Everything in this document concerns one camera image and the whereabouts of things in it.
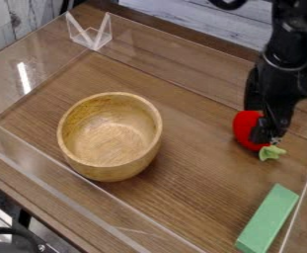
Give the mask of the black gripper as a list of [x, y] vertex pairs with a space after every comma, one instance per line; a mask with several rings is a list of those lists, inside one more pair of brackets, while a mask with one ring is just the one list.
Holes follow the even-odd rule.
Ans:
[[263, 111], [251, 129], [254, 144], [278, 144], [286, 135], [297, 104], [307, 99], [307, 62], [298, 67], [274, 65], [262, 55], [249, 74], [245, 109]]

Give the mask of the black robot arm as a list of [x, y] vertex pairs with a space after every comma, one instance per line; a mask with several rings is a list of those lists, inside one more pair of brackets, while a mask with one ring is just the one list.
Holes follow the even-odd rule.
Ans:
[[249, 140], [279, 141], [307, 99], [307, 0], [273, 0], [271, 35], [251, 69], [245, 109], [259, 111]]

